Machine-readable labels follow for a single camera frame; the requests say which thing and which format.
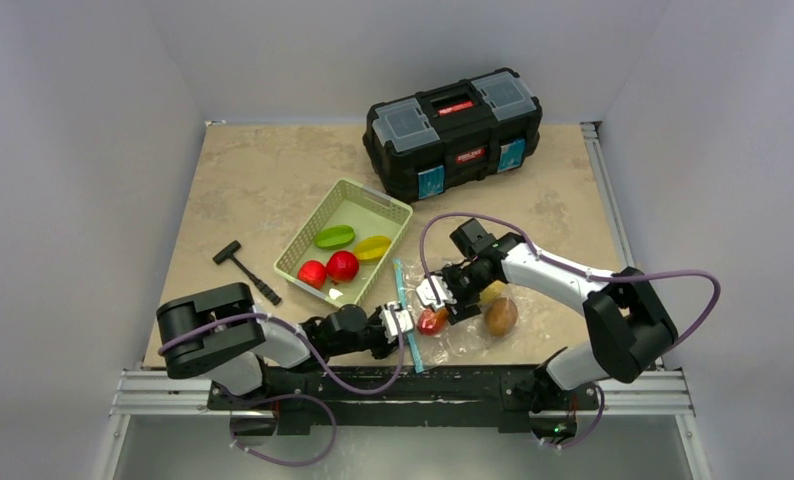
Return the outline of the red yellow fake peach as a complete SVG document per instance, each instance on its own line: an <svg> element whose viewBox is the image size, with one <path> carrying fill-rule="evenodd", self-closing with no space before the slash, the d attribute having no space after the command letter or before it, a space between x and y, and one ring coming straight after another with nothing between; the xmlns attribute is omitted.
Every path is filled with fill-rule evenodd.
<svg viewBox="0 0 794 480"><path fill-rule="evenodd" d="M444 329L448 321L449 311L446 308L424 308L415 322L415 329L421 335L434 336Z"/></svg>

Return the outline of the clear zip bag blue seal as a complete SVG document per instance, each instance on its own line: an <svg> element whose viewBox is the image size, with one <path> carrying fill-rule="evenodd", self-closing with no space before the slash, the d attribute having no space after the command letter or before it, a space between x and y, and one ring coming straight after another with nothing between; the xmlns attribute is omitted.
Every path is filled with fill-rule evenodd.
<svg viewBox="0 0 794 480"><path fill-rule="evenodd" d="M424 307L415 295L422 280L416 262L393 262L400 301L416 322ZM490 336L482 313L456 325L449 323L434 336L410 335L409 345L414 369L421 373L435 367L456 364L534 364L565 344L564 330L553 326L553 309L549 301L523 287L506 285L500 297L508 297L517 305L519 318L514 328L503 337Z"/></svg>

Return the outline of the red fake apple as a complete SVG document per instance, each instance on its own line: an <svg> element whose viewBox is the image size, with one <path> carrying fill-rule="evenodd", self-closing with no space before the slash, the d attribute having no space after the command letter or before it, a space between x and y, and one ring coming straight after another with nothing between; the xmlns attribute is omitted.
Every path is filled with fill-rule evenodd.
<svg viewBox="0 0 794 480"><path fill-rule="evenodd" d="M326 264L327 275L335 284L349 283L355 279L360 270L360 262L349 251L336 251Z"/></svg>

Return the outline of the yellow fake fruit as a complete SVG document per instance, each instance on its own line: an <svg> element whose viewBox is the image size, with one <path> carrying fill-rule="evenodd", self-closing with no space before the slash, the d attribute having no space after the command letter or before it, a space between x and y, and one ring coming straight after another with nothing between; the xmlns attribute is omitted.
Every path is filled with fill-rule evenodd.
<svg viewBox="0 0 794 480"><path fill-rule="evenodd" d="M360 241L353 249L353 255L359 262L377 262L391 247L389 237L376 235Z"/></svg>

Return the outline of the red fake strawberry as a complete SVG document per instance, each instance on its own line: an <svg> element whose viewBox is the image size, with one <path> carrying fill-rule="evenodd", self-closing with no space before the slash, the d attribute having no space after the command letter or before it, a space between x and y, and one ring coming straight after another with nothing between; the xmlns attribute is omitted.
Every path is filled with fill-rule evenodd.
<svg viewBox="0 0 794 480"><path fill-rule="evenodd" d="M305 285L320 290L327 281L328 273L323 263L309 260L300 266L296 278Z"/></svg>

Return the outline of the green fake fruit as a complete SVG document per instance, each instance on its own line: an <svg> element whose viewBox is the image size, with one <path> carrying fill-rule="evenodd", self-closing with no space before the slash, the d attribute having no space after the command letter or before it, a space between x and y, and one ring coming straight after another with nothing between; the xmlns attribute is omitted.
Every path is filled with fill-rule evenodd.
<svg viewBox="0 0 794 480"><path fill-rule="evenodd" d="M355 230L349 225L335 225L319 231L313 244L323 250L340 250L352 244L356 238Z"/></svg>

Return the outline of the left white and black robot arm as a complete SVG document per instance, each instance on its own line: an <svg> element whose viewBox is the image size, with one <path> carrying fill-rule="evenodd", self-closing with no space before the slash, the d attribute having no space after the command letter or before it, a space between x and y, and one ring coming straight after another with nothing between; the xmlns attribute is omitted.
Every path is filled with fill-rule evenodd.
<svg viewBox="0 0 794 480"><path fill-rule="evenodd" d="M414 329L398 302L372 314L347 304L325 317L286 322L258 307L243 283L168 301L157 309L156 323L169 378L208 378L248 409L270 399L267 361L303 373L350 353L383 359L403 349Z"/></svg>

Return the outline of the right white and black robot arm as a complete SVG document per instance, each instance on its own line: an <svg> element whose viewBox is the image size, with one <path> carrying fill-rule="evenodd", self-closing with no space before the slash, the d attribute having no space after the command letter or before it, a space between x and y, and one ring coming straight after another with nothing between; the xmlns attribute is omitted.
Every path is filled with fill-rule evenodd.
<svg viewBox="0 0 794 480"><path fill-rule="evenodd" d="M679 338L650 282L635 268L588 270L544 252L520 233L497 238L475 218L450 239L463 262L424 283L431 289L428 305L447 308L454 322L477 313L481 292L496 281L538 292L584 319L587 341L562 349L537 369L534 392L546 406L561 405L575 388L593 381L633 382Z"/></svg>

